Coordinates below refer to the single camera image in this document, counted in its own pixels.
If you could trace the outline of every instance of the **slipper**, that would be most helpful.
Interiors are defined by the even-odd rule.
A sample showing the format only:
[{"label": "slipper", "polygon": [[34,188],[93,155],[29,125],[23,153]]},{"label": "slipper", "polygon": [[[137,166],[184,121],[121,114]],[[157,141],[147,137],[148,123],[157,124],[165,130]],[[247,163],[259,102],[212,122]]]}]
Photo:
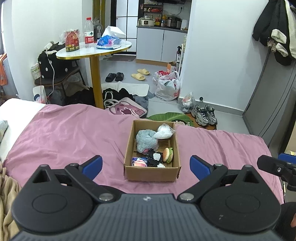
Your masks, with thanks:
[{"label": "slipper", "polygon": [[143,74],[143,75],[149,75],[149,74],[150,74],[150,72],[147,71],[147,69],[138,69],[137,71],[138,71],[139,73]]},{"label": "slipper", "polygon": [[138,74],[131,74],[131,76],[133,78],[135,78],[136,80],[140,80],[140,81],[145,80],[145,77],[143,75],[141,75],[140,73],[138,73]]},{"label": "slipper", "polygon": [[118,81],[123,81],[123,78],[124,78],[124,74],[118,72],[118,73],[116,74],[115,81],[117,81],[117,82],[118,82]]},{"label": "slipper", "polygon": [[116,77],[116,74],[114,73],[109,73],[105,79],[106,82],[112,82]]}]

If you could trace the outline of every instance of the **black slipper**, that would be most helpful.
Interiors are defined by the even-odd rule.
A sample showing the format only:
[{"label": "black slipper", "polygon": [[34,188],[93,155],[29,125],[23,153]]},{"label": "black slipper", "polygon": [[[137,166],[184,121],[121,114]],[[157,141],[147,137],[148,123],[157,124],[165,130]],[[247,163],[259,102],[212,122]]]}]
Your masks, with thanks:
[{"label": "black slipper", "polygon": [[117,82],[118,82],[118,81],[123,81],[123,78],[124,78],[124,74],[118,72],[118,73],[116,74],[115,81],[117,81]]},{"label": "black slipper", "polygon": [[109,73],[108,76],[106,77],[105,81],[106,82],[112,82],[114,78],[116,77],[116,74],[114,73]]}]

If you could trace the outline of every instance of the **water bottle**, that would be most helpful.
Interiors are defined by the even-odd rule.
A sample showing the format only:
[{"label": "water bottle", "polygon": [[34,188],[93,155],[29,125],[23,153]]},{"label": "water bottle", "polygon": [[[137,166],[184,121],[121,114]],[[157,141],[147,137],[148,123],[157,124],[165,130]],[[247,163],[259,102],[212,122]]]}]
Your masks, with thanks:
[{"label": "water bottle", "polygon": [[85,48],[91,48],[94,46],[94,26],[91,18],[86,19],[84,28],[84,42]]}]

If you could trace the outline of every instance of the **logo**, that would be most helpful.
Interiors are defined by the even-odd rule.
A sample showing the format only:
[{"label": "logo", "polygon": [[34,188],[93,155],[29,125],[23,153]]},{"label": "logo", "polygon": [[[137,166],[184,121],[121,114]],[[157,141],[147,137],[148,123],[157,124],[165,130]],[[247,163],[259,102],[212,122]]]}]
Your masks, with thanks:
[{"label": "logo", "polygon": [[146,202],[148,202],[148,201],[150,201],[150,200],[151,200],[151,197],[149,197],[149,196],[146,196],[146,197],[144,197],[144,198],[143,198],[143,200],[144,200],[144,201],[146,201]]}]

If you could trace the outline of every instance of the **white tabletop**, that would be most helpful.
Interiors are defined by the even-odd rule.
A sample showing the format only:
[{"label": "white tabletop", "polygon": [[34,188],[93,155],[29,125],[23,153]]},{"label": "white tabletop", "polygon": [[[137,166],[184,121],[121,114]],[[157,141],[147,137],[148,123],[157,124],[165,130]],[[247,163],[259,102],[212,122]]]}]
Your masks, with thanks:
[{"label": "white tabletop", "polygon": [[117,49],[97,49],[95,46],[96,44],[94,44],[94,47],[85,48],[85,43],[82,42],[79,43],[79,50],[66,52],[66,48],[63,48],[56,53],[56,57],[59,59],[80,59],[118,53],[129,49],[131,47],[131,42],[124,41],[124,44],[121,44],[121,46]]}]

